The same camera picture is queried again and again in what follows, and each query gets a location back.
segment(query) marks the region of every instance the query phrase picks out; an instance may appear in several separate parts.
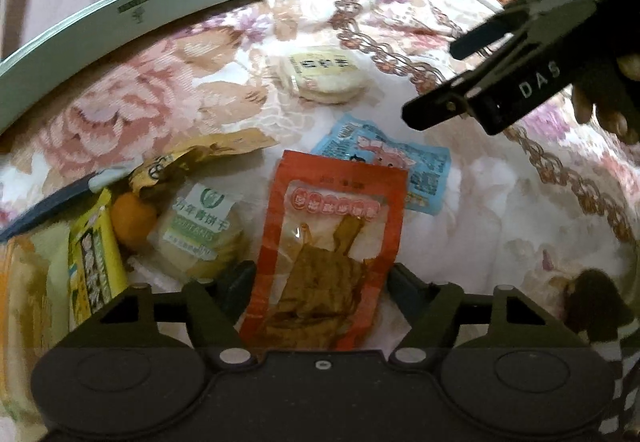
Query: orange fruit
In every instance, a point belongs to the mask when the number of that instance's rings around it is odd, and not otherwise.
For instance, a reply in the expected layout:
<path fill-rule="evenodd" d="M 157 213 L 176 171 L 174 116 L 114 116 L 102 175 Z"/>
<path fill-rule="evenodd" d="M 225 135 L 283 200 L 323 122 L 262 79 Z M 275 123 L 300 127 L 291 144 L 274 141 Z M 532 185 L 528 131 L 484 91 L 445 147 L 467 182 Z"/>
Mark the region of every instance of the orange fruit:
<path fill-rule="evenodd" d="M 111 206 L 111 224 L 118 241 L 138 251 L 146 245 L 146 237 L 156 225 L 156 208 L 134 193 L 123 193 Z"/>

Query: orange-red plastic bag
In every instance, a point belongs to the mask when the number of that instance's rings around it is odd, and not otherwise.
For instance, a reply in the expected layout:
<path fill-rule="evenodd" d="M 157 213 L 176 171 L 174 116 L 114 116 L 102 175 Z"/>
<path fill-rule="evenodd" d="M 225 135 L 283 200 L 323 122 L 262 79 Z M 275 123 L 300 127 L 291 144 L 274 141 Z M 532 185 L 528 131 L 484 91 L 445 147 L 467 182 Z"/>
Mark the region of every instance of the orange-red plastic bag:
<path fill-rule="evenodd" d="M 402 230 L 407 172 L 285 151 L 240 330 L 257 350 L 355 348 Z"/>

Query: human hand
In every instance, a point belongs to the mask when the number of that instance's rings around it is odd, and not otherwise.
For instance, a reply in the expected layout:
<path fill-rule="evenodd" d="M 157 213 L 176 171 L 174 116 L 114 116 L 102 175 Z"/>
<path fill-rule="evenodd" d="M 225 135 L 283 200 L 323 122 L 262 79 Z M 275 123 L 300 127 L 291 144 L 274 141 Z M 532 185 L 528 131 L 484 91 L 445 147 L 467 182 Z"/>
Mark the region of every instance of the human hand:
<path fill-rule="evenodd" d="M 624 76 L 633 81 L 640 81 L 640 54 L 618 58 L 618 66 Z M 601 100 L 596 103 L 593 95 L 588 95 L 576 85 L 574 85 L 571 101 L 574 106 L 575 120 L 579 124 L 583 125 L 591 119 L 595 107 L 596 118 L 604 130 L 615 133 L 620 141 L 627 145 L 635 145 L 640 141 L 640 130 L 628 127 L 624 115 L 613 108 L 608 108 Z"/>

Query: floral bedsheet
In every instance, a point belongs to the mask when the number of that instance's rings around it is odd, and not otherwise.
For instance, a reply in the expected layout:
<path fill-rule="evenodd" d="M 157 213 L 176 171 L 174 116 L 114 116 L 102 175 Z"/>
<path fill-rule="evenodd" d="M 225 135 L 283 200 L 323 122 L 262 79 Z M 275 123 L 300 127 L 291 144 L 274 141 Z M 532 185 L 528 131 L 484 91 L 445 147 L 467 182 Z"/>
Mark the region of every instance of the floral bedsheet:
<path fill-rule="evenodd" d="M 447 46 L 498 10 L 496 0 L 236 0 L 174 22 L 65 82 L 0 138 L 0 225 L 97 168 L 244 127 L 280 142 L 248 167 L 250 184 L 238 180 L 266 201 L 283 149 L 309 151 L 351 112 L 395 140 L 450 148 L 442 212 L 405 215 L 398 261 L 422 279 L 476 293 L 509 283 L 559 314 L 564 282 L 599 267 L 635 302 L 640 149 L 578 126 L 565 93 L 496 137 L 472 119 L 426 133 L 401 121 L 404 102 L 482 61 L 454 60 Z M 317 44 L 353 50 L 372 88 L 342 106 L 285 92 L 273 59 Z M 367 346 L 388 350 L 407 329 L 385 297 Z"/>

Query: cartoon character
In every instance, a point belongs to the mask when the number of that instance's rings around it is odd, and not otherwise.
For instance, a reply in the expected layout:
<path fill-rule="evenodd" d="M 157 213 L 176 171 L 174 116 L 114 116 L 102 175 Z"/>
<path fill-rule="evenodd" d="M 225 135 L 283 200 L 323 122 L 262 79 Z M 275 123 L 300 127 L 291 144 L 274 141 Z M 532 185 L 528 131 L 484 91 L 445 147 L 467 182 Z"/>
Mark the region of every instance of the cartoon character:
<path fill-rule="evenodd" d="M 378 166 L 398 167 L 400 169 L 409 169 L 415 161 L 409 159 L 404 151 L 397 148 L 391 148 L 382 141 L 372 141 L 366 137 L 358 136 L 358 148 L 374 153 L 373 163 Z"/>

